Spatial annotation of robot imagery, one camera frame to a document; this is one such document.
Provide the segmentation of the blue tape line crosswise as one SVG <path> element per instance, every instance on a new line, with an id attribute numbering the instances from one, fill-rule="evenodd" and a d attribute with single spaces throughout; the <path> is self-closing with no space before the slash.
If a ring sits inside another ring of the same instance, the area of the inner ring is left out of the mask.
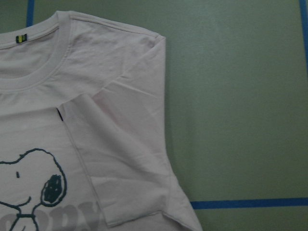
<path id="1" fill-rule="evenodd" d="M 262 207 L 307 206 L 308 198 L 274 198 L 247 200 L 191 201 L 193 209 L 236 209 Z"/>

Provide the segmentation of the pink Snoopy t-shirt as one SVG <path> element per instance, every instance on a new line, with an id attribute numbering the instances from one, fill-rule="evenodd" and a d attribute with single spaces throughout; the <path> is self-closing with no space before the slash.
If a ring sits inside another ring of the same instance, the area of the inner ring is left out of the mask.
<path id="1" fill-rule="evenodd" d="M 1 230 L 202 229 L 166 152 L 165 56 L 74 11 L 1 34 Z"/>

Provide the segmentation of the blue tape line lengthwise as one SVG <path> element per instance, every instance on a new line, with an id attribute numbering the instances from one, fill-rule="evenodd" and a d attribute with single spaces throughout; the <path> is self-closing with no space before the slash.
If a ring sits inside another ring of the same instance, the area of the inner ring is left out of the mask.
<path id="1" fill-rule="evenodd" d="M 299 8 L 301 15 L 302 34 L 304 42 L 305 63 L 308 69 L 308 1 L 299 0 Z"/>

